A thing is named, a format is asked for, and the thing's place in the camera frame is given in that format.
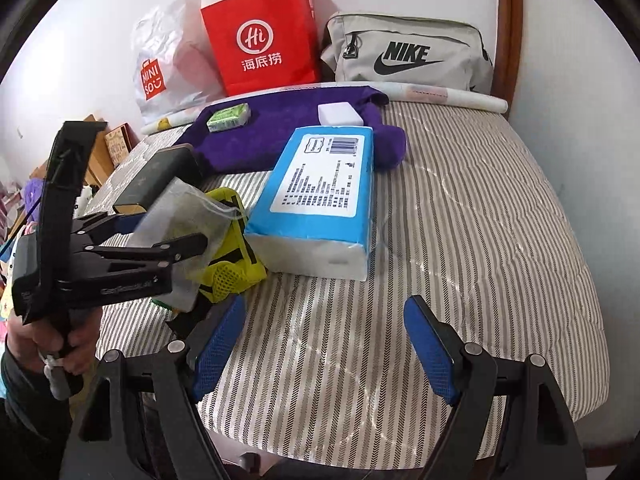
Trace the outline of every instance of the sleeve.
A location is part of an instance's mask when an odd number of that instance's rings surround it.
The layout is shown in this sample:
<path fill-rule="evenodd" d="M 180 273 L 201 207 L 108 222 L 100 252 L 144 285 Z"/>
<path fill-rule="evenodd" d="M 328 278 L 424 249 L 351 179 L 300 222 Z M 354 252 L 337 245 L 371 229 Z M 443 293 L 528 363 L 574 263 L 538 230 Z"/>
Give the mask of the sleeve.
<path fill-rule="evenodd" d="M 6 421 L 15 447 L 37 463 L 46 478 L 52 473 L 57 478 L 71 429 L 68 401 L 54 399 L 47 378 L 23 370 L 8 348 L 0 369 L 6 386 Z"/>

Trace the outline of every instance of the zipper pull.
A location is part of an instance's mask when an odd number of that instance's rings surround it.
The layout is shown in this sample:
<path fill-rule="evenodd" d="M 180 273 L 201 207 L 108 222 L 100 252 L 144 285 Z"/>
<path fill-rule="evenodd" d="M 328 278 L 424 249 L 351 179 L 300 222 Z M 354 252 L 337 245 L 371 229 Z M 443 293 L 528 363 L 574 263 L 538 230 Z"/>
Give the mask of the zipper pull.
<path fill-rule="evenodd" d="M 358 40 L 358 34 L 353 32 L 351 34 L 351 43 L 347 45 L 344 49 L 344 53 L 342 57 L 344 59 L 358 59 L 358 45 L 356 44 Z"/>

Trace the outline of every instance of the white label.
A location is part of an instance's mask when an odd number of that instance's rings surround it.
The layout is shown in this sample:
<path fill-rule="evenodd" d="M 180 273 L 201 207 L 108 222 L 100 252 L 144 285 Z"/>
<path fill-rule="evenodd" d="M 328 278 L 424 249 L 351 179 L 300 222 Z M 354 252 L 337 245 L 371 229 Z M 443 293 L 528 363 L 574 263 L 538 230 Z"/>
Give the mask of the white label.
<path fill-rule="evenodd" d="M 270 211 L 356 216 L 364 139 L 361 135 L 303 136 Z"/>

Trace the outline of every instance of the white wall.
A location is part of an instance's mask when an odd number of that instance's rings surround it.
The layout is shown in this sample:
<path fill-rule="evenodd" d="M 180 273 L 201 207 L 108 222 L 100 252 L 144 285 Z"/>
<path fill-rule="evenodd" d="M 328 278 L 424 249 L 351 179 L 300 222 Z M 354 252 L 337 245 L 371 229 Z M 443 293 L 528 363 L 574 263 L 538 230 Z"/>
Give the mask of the white wall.
<path fill-rule="evenodd" d="M 587 444 L 640 430 L 640 63 L 593 0 L 524 0 L 510 122 L 554 186 L 596 285 L 609 400 Z"/>
<path fill-rule="evenodd" d="M 142 126 L 132 95 L 134 23 L 171 0 L 59 0 L 40 22 L 0 84 L 0 142 L 25 179 L 49 155 L 65 120 L 89 113 L 112 125 Z M 204 0 L 210 4 L 217 0 Z M 337 9 L 377 10 L 472 23 L 495 52 L 497 0 L 315 0 L 319 28 Z"/>
<path fill-rule="evenodd" d="M 11 170 L 9 170 L 9 165 L 6 163 L 6 160 L 4 160 L 4 156 L 2 156 L 2 153 L 0 152 L 0 182 L 2 182 L 2 184 L 6 187 L 12 181 L 14 181 L 12 172 Z"/>

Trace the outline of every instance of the striped mattress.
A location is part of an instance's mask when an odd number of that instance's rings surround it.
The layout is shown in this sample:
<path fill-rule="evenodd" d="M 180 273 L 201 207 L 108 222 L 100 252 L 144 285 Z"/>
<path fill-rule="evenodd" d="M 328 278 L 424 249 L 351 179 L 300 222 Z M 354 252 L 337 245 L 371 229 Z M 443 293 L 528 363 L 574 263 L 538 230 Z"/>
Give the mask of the striped mattress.
<path fill-rule="evenodd" d="M 375 174 L 369 279 L 271 273 L 246 295 L 248 316 L 204 425 L 279 455 L 350 468 L 424 465 L 449 408 L 429 388 L 402 323 L 421 294 L 464 341 L 490 354 L 545 356 L 574 419 L 601 405 L 609 359 L 600 307 L 556 195 L 498 114 L 393 102 L 408 152 Z M 147 137 L 89 212 L 109 210 L 150 156 L 184 127 Z M 268 173 L 218 176 L 251 210 Z M 106 245 L 123 245 L 117 235 Z M 97 356 L 155 352 L 171 339 L 148 299 L 104 309 Z M 480 455 L 494 452 L 504 398 L 494 400 Z"/>

